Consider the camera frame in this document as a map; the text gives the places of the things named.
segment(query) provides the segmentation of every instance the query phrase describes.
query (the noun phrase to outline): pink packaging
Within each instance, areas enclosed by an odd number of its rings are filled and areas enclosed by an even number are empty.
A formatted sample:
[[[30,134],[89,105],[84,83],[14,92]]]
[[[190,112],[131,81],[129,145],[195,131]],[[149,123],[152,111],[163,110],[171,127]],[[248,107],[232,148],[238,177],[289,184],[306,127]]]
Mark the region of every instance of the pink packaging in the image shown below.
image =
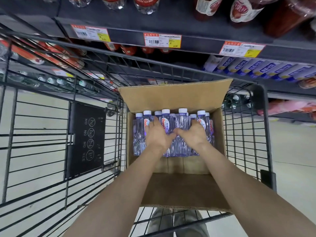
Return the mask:
[[[268,115],[276,115],[283,112],[299,110],[308,104],[306,101],[281,100],[276,99],[269,103]],[[259,115],[263,115],[263,110],[258,110]]]

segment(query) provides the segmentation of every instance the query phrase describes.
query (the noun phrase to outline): human hand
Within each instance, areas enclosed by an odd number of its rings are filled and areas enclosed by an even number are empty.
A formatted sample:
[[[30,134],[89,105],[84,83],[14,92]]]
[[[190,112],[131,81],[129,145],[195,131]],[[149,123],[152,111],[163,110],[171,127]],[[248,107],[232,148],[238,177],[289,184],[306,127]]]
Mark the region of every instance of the human hand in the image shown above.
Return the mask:
[[[175,128],[174,132],[180,135],[188,146],[196,151],[200,146],[209,143],[203,126],[197,120],[191,120],[191,127],[188,131]]]
[[[165,129],[162,127],[159,119],[154,116],[154,121],[151,121],[145,127],[146,131],[146,146],[157,147],[164,152],[171,146],[172,140],[176,137],[175,133],[167,135]]]

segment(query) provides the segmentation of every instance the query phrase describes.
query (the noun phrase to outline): shelf price strip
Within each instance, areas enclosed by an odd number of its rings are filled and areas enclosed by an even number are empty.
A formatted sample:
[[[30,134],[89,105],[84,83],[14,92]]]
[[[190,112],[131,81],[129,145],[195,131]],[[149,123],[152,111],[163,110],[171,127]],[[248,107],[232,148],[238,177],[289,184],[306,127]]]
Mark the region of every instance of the shelf price strip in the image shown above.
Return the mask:
[[[80,39],[111,42],[106,28],[78,25],[71,25],[71,27]]]
[[[145,46],[181,48],[182,35],[158,34],[144,32]]]
[[[219,54],[256,58],[263,48],[265,48],[265,45],[225,41]]]

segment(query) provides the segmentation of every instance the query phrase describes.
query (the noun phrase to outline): open box flap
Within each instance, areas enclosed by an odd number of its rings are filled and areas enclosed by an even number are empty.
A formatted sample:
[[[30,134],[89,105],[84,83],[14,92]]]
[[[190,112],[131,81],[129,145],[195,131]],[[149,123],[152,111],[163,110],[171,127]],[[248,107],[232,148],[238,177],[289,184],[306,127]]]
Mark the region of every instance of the open box flap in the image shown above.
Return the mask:
[[[120,87],[119,91],[132,113],[144,110],[187,108],[211,111],[222,105],[232,79],[186,84]]]

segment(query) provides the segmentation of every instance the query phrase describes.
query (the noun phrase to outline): yellow price label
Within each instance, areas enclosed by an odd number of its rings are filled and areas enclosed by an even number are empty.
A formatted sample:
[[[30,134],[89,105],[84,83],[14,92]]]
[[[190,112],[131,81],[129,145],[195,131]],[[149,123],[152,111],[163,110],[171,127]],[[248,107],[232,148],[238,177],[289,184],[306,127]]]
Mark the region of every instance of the yellow price label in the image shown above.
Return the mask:
[[[249,49],[246,54],[244,55],[244,57],[251,57],[251,58],[255,58],[259,55],[259,53],[261,52],[261,50],[254,50],[254,49]]]
[[[169,39],[169,48],[180,48],[181,40]]]
[[[98,37],[100,41],[111,42],[109,34],[98,33]]]

